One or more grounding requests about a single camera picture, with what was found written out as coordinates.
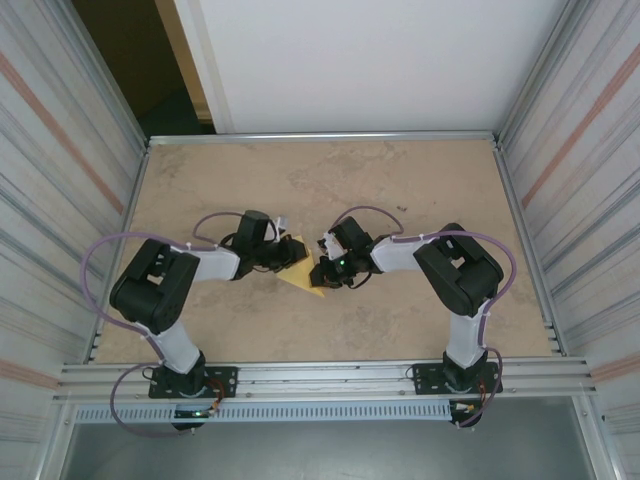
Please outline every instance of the black mounting bracket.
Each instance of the black mounting bracket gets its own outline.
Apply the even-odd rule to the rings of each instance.
[[[188,375],[179,375],[171,372],[166,367],[156,367],[151,375],[149,385],[149,398],[218,398],[217,389],[213,388],[208,380],[216,379],[224,387],[224,398],[236,396],[238,387],[237,367],[216,367],[205,366],[202,382],[199,382],[196,391],[192,391],[192,386],[183,387],[183,382],[188,380]]]
[[[498,380],[498,365],[494,362],[486,362],[478,373],[475,381],[465,390],[456,390],[445,375],[443,363],[416,363],[411,366],[411,380],[416,395],[450,395],[450,394],[476,394],[481,393],[480,385],[484,383],[487,395],[496,385]],[[498,386],[497,393],[502,392],[502,383]]]

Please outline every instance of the metal side panel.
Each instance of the metal side panel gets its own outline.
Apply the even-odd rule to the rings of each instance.
[[[496,159],[496,165],[498,166],[500,179],[502,180],[502,185],[507,196],[507,203],[509,204],[509,208],[511,209],[511,215],[513,216],[513,221],[516,224],[516,230],[518,231],[518,235],[520,236],[520,242],[522,243],[524,256],[527,260],[527,267],[529,268],[529,275],[531,276],[531,281],[533,282],[533,289],[536,292],[536,296],[538,297],[540,310],[542,310],[543,320],[545,321],[546,325],[551,324],[555,331],[555,338],[550,338],[550,341],[552,342],[552,351],[555,348],[556,352],[568,355],[569,352],[566,348],[567,342],[563,338],[562,331],[557,327],[557,313],[555,305],[551,298],[551,290],[549,289],[545,276],[543,274],[542,263],[538,259],[535,247],[533,246],[529,228],[527,227],[527,223],[522,213],[520,201],[518,200],[515,189],[513,188],[513,184],[511,183],[511,176],[509,175],[509,170],[504,159],[504,152],[498,146],[494,146],[493,156]]]

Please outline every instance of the beige work surface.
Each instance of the beige work surface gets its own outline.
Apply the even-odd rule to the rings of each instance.
[[[261,210],[286,215],[317,260],[315,241],[355,205],[393,212],[407,234],[458,222],[506,243],[517,279],[489,318],[487,343],[507,356],[549,355],[549,343],[490,145],[486,141],[336,142],[156,146],[132,231],[189,241],[204,215]],[[355,212],[375,238],[394,228],[376,212]],[[222,238],[238,219],[212,219],[202,234]],[[139,243],[130,241],[124,261]],[[503,265],[508,260],[487,249]],[[182,317],[208,361],[338,361],[437,358],[449,312],[421,272],[376,275],[359,290],[320,298],[252,272],[238,282],[192,286]],[[107,325],[97,361],[154,358],[139,336]]]

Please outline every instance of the yellow cloth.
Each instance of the yellow cloth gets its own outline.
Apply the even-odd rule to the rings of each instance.
[[[304,243],[304,240],[302,239],[302,235],[298,235],[297,237],[295,237],[295,239],[298,240],[299,242]],[[292,267],[285,268],[281,272],[276,273],[276,276],[280,280],[289,282],[292,285],[295,285],[296,287],[300,287],[303,290],[306,290],[307,292],[315,293],[320,297],[324,297],[324,293],[322,293],[321,288],[311,286],[311,281],[309,280],[309,274],[311,273],[311,270],[313,270],[313,267],[315,266],[315,264],[313,263],[313,257],[311,256],[311,252],[309,251],[309,248],[307,247],[306,243],[304,243],[304,248],[307,249],[307,258],[299,261]]]

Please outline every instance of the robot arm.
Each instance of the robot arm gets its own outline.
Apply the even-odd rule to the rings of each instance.
[[[227,236],[231,243],[208,251],[184,251],[147,240],[115,283],[111,306],[160,350],[172,389],[193,395],[204,382],[204,355],[180,320],[192,283],[239,280],[255,267],[277,272],[302,260],[306,248],[283,235],[285,223],[282,217],[274,223],[264,213],[249,210],[237,232]]]
[[[454,230],[464,229],[449,224],[441,231]],[[311,272],[311,284],[316,287],[354,288],[358,273],[422,271],[451,312],[450,339],[443,355],[446,380],[460,392],[477,381],[487,358],[482,338],[484,306],[504,278],[500,265],[478,242],[454,235],[373,240],[353,218],[346,217],[318,243],[327,255]]]

